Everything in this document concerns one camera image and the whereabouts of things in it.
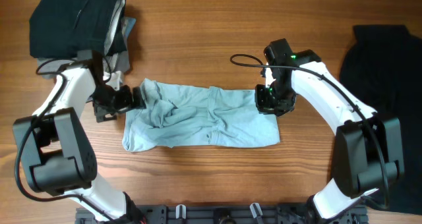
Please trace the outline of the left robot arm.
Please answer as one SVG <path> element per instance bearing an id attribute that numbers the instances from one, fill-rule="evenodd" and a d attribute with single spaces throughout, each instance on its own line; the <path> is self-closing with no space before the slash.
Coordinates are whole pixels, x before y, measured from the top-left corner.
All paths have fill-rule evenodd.
<path id="1" fill-rule="evenodd" d="M 115 89 L 104 78 L 104 56 L 82 50 L 76 59 L 53 70 L 57 81 L 43 105 L 17 119 L 15 182 L 26 198 L 37 202 L 72 199 L 98 223 L 145 223 L 146 216 L 129 195 L 114 189 L 98 173 L 96 155 L 80 123 L 87 101 L 97 121 L 106 115 L 144 109 L 140 88 Z"/>

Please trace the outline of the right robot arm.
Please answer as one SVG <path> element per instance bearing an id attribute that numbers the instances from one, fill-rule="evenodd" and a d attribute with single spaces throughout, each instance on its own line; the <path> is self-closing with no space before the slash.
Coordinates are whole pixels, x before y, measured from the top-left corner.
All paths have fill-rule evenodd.
<path id="1" fill-rule="evenodd" d="M 293 52 L 285 39 L 270 42 L 259 63 L 264 85 L 257 85 L 260 113 L 279 117 L 304 97 L 334 133 L 330 180 L 306 203 L 304 223 L 329 223 L 361 202 L 381 209 L 390 204 L 390 185 L 404 175 L 398 118 L 357 99 L 328 71 L 312 50 Z"/>

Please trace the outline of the light blue t-shirt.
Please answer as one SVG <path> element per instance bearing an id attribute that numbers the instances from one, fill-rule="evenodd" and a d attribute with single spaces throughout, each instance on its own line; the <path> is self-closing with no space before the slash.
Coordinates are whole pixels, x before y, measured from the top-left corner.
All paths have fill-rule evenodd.
<path id="1" fill-rule="evenodd" d="M 144 109 L 126 114 L 122 145 L 128 152 L 156 146 L 259 148 L 280 142 L 275 115 L 255 105 L 254 90 L 164 84 L 144 79 Z"/>

